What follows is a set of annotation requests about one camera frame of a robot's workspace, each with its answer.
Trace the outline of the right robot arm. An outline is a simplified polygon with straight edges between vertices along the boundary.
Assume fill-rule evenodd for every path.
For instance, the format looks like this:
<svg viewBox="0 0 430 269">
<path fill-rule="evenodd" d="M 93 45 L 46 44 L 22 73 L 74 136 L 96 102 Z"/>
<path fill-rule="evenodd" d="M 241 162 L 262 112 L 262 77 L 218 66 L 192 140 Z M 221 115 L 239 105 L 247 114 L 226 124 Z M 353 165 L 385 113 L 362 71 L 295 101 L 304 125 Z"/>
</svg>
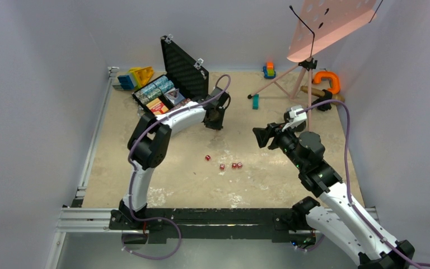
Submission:
<svg viewBox="0 0 430 269">
<path fill-rule="evenodd" d="M 281 149 L 313 194 L 293 206 L 299 228 L 319 231 L 342 249 L 358 268 L 408 268 L 415 249 L 388 233 L 348 192 L 341 176 L 324 160 L 325 147 L 315 132 L 296 136 L 293 128 L 271 123 L 253 128 L 260 148 Z"/>
</svg>

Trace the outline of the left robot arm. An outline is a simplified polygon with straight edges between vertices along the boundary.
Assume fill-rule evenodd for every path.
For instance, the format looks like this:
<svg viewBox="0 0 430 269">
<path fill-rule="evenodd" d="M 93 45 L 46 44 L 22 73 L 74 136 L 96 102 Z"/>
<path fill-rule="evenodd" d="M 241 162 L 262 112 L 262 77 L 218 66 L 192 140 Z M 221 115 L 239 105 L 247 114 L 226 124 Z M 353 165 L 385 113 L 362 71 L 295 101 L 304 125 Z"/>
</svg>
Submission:
<svg viewBox="0 0 430 269">
<path fill-rule="evenodd" d="M 144 224 L 147 195 L 154 170 L 166 157 L 171 137 L 199 123 L 206 128 L 223 128 L 225 110 L 231 102 L 226 90 L 215 87 L 206 99 L 189 101 L 161 115 L 144 114 L 128 141 L 128 161 L 132 166 L 128 191 L 119 211 L 130 229 Z"/>
</svg>

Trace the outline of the red Texas Hold'em card deck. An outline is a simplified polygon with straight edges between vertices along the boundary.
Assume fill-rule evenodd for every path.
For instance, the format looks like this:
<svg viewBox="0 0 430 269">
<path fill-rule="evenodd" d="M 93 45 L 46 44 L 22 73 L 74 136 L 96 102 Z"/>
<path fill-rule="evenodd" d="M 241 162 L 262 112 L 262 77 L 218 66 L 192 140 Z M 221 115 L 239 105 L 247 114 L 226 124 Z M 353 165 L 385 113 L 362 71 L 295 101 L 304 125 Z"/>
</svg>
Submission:
<svg viewBox="0 0 430 269">
<path fill-rule="evenodd" d="M 159 98 L 150 101 L 146 106 L 154 115 L 165 114 L 169 111 L 168 107 Z"/>
</svg>

